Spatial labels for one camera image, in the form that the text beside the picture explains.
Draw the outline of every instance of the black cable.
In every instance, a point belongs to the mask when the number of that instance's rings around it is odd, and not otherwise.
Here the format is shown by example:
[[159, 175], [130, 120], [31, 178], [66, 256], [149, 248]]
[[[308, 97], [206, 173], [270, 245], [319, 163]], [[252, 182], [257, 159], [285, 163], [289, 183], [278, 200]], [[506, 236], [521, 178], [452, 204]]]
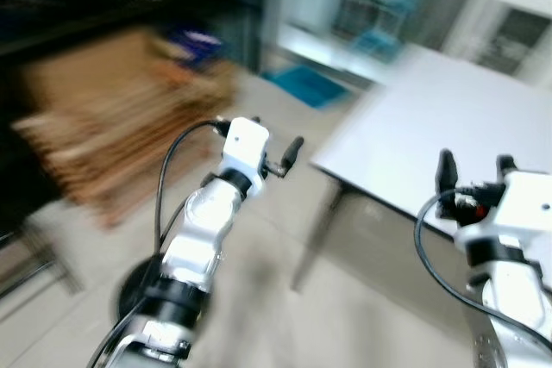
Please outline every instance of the black cable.
[[165, 226], [165, 230], [163, 230], [163, 234], [161, 235], [161, 245], [162, 246], [163, 246], [163, 243], [165, 243], [166, 237], [168, 236], [169, 232], [171, 231], [171, 227], [173, 226], [176, 219], [179, 217], [180, 212], [182, 211], [182, 209], [186, 205], [187, 201], [188, 201], [188, 197], [185, 198], [184, 200], [182, 200], [182, 202], [180, 202], [179, 206], [174, 210], [174, 213], [172, 213], [172, 216], [169, 219], [169, 222], [167, 223], [167, 225]]
[[416, 245], [416, 251], [420, 259], [422, 260], [423, 265], [427, 269], [427, 271], [430, 273], [430, 275], [437, 281], [438, 284], [441, 285], [443, 289], [445, 289], [451, 296], [453, 296], [458, 301], [464, 303], [469, 308], [478, 310], [479, 312], [482, 312], [484, 314], [493, 316], [502, 322], [508, 323], [517, 329], [520, 329], [533, 337], [535, 340], [540, 342], [542, 345], [544, 345], [545, 348], [547, 348], [550, 352], [552, 352], [552, 343], [547, 340], [544, 336], [540, 335], [535, 329], [532, 329], [526, 325], [524, 325], [521, 322], [516, 321], [515, 319], [512, 319], [509, 316], [504, 315], [502, 312], [498, 312], [497, 310], [488, 308], [485, 305], [482, 305], [481, 303], [477, 303], [476, 301], [464, 296], [459, 291], [455, 290], [450, 284], [444, 280], [441, 275], [439, 275], [435, 269], [433, 268], [433, 265], [431, 264], [430, 260], [428, 259], [428, 256], [423, 249], [422, 244], [422, 229], [423, 229], [423, 220], [425, 216], [430, 211], [431, 207], [433, 207], [434, 204], [438, 203], [440, 200], [442, 200], [446, 196], [450, 196], [451, 194], [465, 194], [469, 195], [471, 189], [469, 188], [460, 188], [460, 189], [452, 189], [452, 190], [446, 190], [441, 194], [438, 194], [436, 196], [433, 196], [420, 210], [420, 213], [418, 214], [416, 226], [414, 228], [414, 244]]
[[157, 186], [157, 197], [155, 199], [155, 222], [154, 222], [154, 254], [160, 254], [161, 252], [161, 206], [163, 202], [163, 186], [165, 184], [166, 169], [171, 161], [171, 157], [174, 155], [180, 142], [182, 142], [193, 131], [206, 126], [217, 127], [219, 124], [216, 120], [201, 121], [192, 125], [182, 134], [180, 134], [176, 140], [174, 140], [166, 152], [163, 165], [161, 166], [161, 173], [159, 175], [159, 184]]
[[122, 318], [112, 329], [111, 331], [103, 338], [100, 345], [94, 351], [91, 360], [88, 362], [86, 368], [94, 368], [102, 358], [104, 351], [111, 346], [112, 342], [122, 333], [123, 329], [127, 327], [130, 322], [130, 319], [138, 312], [138, 310], [144, 304], [145, 299], [141, 299], [126, 315]]

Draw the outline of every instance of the white robotic arm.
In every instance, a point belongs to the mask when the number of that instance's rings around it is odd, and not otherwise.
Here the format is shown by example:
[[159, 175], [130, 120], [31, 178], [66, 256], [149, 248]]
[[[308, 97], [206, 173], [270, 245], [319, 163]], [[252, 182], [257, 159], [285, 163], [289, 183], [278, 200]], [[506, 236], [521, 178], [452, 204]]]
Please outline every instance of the white robotic arm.
[[201, 125], [213, 125], [226, 137], [218, 173], [208, 176], [181, 205], [179, 225], [165, 253], [131, 273], [119, 298], [122, 319], [89, 367], [98, 361], [105, 368], [167, 368], [184, 363], [207, 309], [223, 240], [235, 215], [248, 196], [261, 191], [269, 172], [286, 175], [304, 142], [298, 137], [276, 165], [267, 161], [270, 134], [259, 122], [235, 118]]
[[[437, 282], [468, 305], [475, 368], [550, 367], [552, 304], [540, 264], [525, 258], [524, 249], [552, 232], [552, 176], [520, 172], [510, 156], [499, 157], [498, 169], [497, 184], [456, 189], [452, 153], [442, 152], [436, 177], [437, 211], [460, 226], [455, 244], [467, 255], [471, 268], [467, 293], [452, 290], [435, 275], [420, 249], [419, 232], [417, 250]], [[456, 198], [455, 193], [464, 197]], [[552, 253], [542, 260], [552, 260]]]

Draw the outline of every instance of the black base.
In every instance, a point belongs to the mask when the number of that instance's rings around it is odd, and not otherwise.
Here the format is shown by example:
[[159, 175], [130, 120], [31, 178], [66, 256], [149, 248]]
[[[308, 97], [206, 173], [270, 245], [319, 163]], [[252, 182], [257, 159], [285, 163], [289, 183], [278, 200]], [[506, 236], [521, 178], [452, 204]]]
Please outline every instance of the black base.
[[151, 286], [159, 278], [162, 256], [153, 256], [143, 260], [127, 276], [122, 284], [116, 301], [117, 320], [121, 320], [144, 296], [148, 286]]

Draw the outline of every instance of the tiled floor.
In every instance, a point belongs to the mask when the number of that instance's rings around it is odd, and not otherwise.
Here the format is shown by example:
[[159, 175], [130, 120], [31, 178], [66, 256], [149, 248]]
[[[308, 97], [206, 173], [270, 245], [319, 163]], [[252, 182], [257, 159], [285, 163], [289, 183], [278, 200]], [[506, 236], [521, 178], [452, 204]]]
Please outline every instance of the tiled floor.
[[[290, 291], [304, 242], [333, 185], [308, 159], [354, 99], [319, 112], [264, 81], [243, 77], [231, 115], [259, 115], [273, 132], [274, 159], [302, 134], [288, 178], [270, 179], [248, 201], [225, 242], [210, 321], [190, 367], [467, 367], [471, 351], [460, 307], [424, 273], [411, 223], [362, 197], [336, 219], [301, 294]], [[216, 159], [168, 192], [166, 211], [194, 190]], [[86, 209], [47, 206], [33, 217], [56, 240], [85, 289], [69, 295], [44, 274], [0, 303], [0, 367], [83, 367], [112, 323], [123, 275], [152, 248], [153, 200], [111, 233]], [[428, 237], [451, 278], [463, 272], [454, 248]]]

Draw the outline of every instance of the red component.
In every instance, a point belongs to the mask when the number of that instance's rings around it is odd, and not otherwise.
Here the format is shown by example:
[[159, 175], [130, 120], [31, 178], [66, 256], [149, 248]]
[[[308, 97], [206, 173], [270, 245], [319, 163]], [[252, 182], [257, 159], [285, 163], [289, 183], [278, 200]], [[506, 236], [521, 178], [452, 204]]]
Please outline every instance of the red component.
[[486, 215], [489, 213], [489, 209], [483, 206], [477, 206], [475, 209], [475, 217], [478, 219], [484, 219]]

